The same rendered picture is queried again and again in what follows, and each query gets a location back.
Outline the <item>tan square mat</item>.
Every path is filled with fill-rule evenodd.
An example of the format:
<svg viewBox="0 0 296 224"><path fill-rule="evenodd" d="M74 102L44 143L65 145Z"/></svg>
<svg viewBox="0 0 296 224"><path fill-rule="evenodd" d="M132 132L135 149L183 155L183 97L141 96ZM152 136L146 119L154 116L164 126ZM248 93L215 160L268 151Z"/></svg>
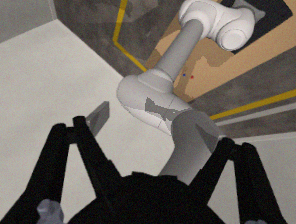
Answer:
<svg viewBox="0 0 296 224"><path fill-rule="evenodd" d="M186 65L183 66L182 70L179 73L179 76L188 69Z"/></svg>

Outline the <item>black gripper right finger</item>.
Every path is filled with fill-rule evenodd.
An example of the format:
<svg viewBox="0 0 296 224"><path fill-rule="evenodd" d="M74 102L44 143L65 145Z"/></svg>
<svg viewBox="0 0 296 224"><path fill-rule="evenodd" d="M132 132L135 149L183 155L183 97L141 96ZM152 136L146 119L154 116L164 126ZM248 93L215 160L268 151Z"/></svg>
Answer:
<svg viewBox="0 0 296 224"><path fill-rule="evenodd" d="M235 144L205 112L199 111L195 127L212 155L173 205L169 223L199 223L227 160L231 160L234 161L240 224L288 224L256 147L246 142Z"/></svg>

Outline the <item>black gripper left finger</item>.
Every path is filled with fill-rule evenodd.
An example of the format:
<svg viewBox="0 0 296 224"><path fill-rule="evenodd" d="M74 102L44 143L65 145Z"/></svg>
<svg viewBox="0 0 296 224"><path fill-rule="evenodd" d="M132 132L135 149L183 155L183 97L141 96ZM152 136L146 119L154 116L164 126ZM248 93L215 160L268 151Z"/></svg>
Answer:
<svg viewBox="0 0 296 224"><path fill-rule="evenodd" d="M73 117L73 127L53 125L25 191L0 224L67 224L60 203L70 144L77 144L96 198L103 194L116 224L140 224L140 200L94 138L109 118L104 101L86 118Z"/></svg>

